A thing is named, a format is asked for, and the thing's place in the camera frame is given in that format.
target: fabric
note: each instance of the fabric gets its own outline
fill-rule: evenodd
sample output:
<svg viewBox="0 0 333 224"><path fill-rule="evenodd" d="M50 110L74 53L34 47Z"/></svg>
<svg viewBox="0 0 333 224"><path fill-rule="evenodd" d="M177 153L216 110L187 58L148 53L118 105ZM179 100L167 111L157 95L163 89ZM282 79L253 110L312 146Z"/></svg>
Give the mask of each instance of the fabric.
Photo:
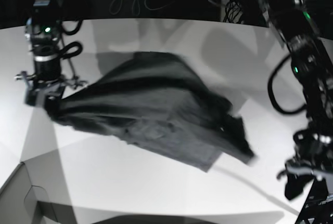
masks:
<svg viewBox="0 0 333 224"><path fill-rule="evenodd" d="M59 124L115 135L206 172L222 152L244 163L254 156L242 119L228 113L231 107L179 57L138 52L46 110Z"/></svg>

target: white table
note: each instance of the white table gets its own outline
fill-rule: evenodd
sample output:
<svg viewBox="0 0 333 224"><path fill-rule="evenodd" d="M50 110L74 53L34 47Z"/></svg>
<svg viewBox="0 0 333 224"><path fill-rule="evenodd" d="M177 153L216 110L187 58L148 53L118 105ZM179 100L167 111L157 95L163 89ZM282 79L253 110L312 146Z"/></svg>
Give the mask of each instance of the white table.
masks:
<svg viewBox="0 0 333 224"><path fill-rule="evenodd" d="M6 64L0 73L0 154L5 150L10 154L0 155L0 160L11 160L0 166L26 161L32 183L45 188L52 202L73 205L79 224L125 213L200 216L233 224L244 219L295 222L309 187L288 202L285 179L277 181L276 175L293 156L292 134L306 120L304 114L281 116L269 102L268 76L286 54L269 29L192 20L86 20L77 35L66 38L66 43L79 40L84 45L84 53L73 59L82 79L96 81L101 72L131 58L134 51L172 52L182 56L211 89L234 103L258 159L247 166L223 154L208 173L115 137L55 124L43 125L39 133L28 131L38 127L29 127L33 109L23 104L24 84L12 81L21 70L32 71L23 28L1 30L0 39ZM332 42L324 44L331 53ZM289 65L276 78L274 89L285 108L296 108L304 101ZM49 121L34 114L39 122L43 117L42 122ZM57 139L50 134L52 125ZM0 169L5 178L6 172Z"/></svg>

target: dark gray garment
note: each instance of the dark gray garment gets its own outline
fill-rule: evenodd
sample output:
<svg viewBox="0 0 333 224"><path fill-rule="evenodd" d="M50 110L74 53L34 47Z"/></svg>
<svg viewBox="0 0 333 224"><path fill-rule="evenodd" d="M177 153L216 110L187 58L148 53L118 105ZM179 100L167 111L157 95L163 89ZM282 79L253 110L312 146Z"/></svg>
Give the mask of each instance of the dark gray garment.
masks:
<svg viewBox="0 0 333 224"><path fill-rule="evenodd" d="M115 135L206 172L222 152L245 163L254 156L242 120L228 114L231 106L177 56L138 52L46 110L62 125Z"/></svg>

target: white surface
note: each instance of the white surface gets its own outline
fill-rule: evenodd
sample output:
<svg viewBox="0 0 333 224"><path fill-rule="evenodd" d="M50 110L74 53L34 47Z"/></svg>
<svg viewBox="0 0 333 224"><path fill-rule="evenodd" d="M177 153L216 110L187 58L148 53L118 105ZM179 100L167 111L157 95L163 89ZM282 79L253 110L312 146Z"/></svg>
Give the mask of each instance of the white surface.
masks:
<svg viewBox="0 0 333 224"><path fill-rule="evenodd" d="M23 83L11 81L30 62L22 32L22 28L0 31L5 40L0 52L6 61L0 83L9 90L1 98L1 143L18 157L32 113L22 103ZM48 127L41 127L28 142L43 147L28 147L22 157L26 160L60 148L27 162L32 183L44 187L52 202L140 214L208 216L273 211L283 212L278 223L294 223L297 216L285 208L300 211L309 187L300 198L288 202L285 182L277 181L276 175L293 155L292 134L306 121L304 115L279 115L269 102L268 76L286 53L269 29L190 20L93 20L85 21L79 34L66 43L73 40L84 44L84 53L74 63L81 77L91 82L101 76L99 68L106 71L130 58L128 52L181 55L210 88L235 104L258 159L247 166L224 154L206 174L114 137L55 125L57 140L53 141L49 131L43 132ZM303 103L300 86L288 66L276 79L274 89L285 108ZM79 212L76 215L83 219Z"/></svg>

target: green led light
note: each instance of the green led light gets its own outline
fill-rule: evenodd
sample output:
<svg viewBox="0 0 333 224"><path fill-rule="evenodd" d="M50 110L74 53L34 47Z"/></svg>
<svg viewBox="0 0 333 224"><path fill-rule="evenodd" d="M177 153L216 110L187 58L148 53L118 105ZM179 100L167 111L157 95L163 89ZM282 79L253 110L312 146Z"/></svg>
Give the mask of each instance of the green led light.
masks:
<svg viewBox="0 0 333 224"><path fill-rule="evenodd" d="M309 20L311 19L310 15L307 12L303 12L304 16L307 17Z"/></svg>

